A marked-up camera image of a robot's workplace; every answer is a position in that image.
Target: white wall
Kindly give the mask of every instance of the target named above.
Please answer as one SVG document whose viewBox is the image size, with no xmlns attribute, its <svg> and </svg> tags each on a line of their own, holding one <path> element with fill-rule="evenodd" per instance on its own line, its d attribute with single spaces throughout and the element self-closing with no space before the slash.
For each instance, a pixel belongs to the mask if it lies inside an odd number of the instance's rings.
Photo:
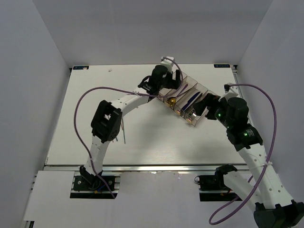
<svg viewBox="0 0 304 228">
<path fill-rule="evenodd" d="M 274 0 L 239 64 L 240 81 L 265 89 L 273 98 L 278 132 L 272 161 L 283 184 L 304 201 L 304 1 Z M 254 89 L 245 97 L 269 149 L 273 115 Z"/>
<path fill-rule="evenodd" d="M 0 1 L 0 223 L 19 228 L 69 70 L 31 0 Z"/>
<path fill-rule="evenodd" d="M 33 0 L 69 66 L 237 64 L 272 0 Z"/>
</svg>

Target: tabletop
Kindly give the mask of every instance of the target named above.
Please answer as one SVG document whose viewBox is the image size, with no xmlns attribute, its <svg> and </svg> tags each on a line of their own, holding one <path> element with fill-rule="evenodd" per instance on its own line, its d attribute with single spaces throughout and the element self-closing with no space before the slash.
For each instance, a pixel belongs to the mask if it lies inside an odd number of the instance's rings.
<svg viewBox="0 0 304 228">
<path fill-rule="evenodd" d="M 97 86 L 133 90 L 150 75 L 155 65 L 102 65 L 72 70 L 46 165 L 82 165 L 87 152 L 73 128 L 73 115 L 80 96 Z M 182 71 L 218 95 L 224 84 L 234 83 L 231 68 L 213 64 L 180 65 Z M 87 145 L 92 142 L 90 123 L 100 101 L 112 101 L 124 94 L 97 90 L 80 104 L 77 126 Z M 104 165 L 193 165 L 242 164 L 244 160 L 228 141 L 226 129 L 218 121 L 202 119 L 195 127 L 187 123 L 158 99 L 141 105 L 124 118 L 118 141 L 110 143 Z"/>
</svg>

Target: black label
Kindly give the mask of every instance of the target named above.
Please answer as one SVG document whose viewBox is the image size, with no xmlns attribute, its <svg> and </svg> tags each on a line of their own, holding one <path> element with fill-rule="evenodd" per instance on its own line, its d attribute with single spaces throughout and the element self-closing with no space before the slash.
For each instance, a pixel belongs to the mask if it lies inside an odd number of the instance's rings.
<svg viewBox="0 0 304 228">
<path fill-rule="evenodd" d="M 230 68 L 229 64 L 214 64 L 214 68 Z"/>
<path fill-rule="evenodd" d="M 74 66 L 73 70 L 88 70 L 89 66 Z"/>
</svg>

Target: gray wall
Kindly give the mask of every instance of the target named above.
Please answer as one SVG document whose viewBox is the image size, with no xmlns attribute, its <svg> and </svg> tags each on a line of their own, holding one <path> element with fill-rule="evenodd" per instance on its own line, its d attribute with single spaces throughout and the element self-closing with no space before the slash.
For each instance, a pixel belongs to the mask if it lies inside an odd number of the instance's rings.
<svg viewBox="0 0 304 228">
<path fill-rule="evenodd" d="M 277 109 L 275 168 L 295 200 L 304 201 L 304 1 L 274 0 L 239 64 L 241 82 L 265 89 Z M 273 115 L 267 99 L 247 89 L 251 115 L 269 149 Z"/>
<path fill-rule="evenodd" d="M 272 0 L 33 0 L 77 64 L 237 64 Z"/>
<path fill-rule="evenodd" d="M 19 228 L 68 67 L 31 0 L 0 1 L 0 223 Z"/>
</svg>

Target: white panel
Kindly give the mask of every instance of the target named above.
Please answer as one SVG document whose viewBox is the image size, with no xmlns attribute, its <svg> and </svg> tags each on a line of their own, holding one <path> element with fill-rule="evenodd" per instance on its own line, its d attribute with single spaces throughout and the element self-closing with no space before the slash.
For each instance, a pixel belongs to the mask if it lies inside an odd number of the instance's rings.
<svg viewBox="0 0 304 228">
<path fill-rule="evenodd" d="M 19 228 L 69 70 L 31 0 L 0 1 L 0 221 Z"/>
<path fill-rule="evenodd" d="M 151 74 L 154 67 L 90 66 L 88 70 L 73 70 L 47 164 L 86 163 L 87 152 L 73 127 L 75 106 L 85 91 L 96 86 L 133 90 L 146 75 Z M 225 83 L 234 82 L 230 68 L 204 64 L 180 67 L 219 95 L 224 93 Z M 124 94 L 115 91 L 99 90 L 85 97 L 78 111 L 77 125 L 87 145 L 92 143 L 90 123 L 99 102 L 122 96 Z M 220 122 L 204 119 L 193 127 L 158 99 L 133 110 L 123 120 L 126 144 L 123 131 L 120 131 L 118 142 L 114 140 L 108 147 L 104 158 L 106 165 L 244 163 L 228 141 L 226 129 Z"/>
<path fill-rule="evenodd" d="M 304 2 L 274 0 L 239 65 L 242 82 L 266 90 L 276 105 L 274 167 L 296 201 L 303 197 Z M 245 91 L 256 127 L 269 148 L 273 114 L 267 99 Z"/>
<path fill-rule="evenodd" d="M 116 199 L 70 199 L 74 172 L 40 171 L 25 220 L 34 228 L 210 228 L 210 215 L 224 202 L 200 202 L 195 174 L 124 173 Z M 239 202 L 215 217 L 222 218 Z M 256 227 L 243 208 L 218 228 Z"/>
<path fill-rule="evenodd" d="M 69 66 L 237 64 L 271 0 L 34 0 Z"/>
</svg>

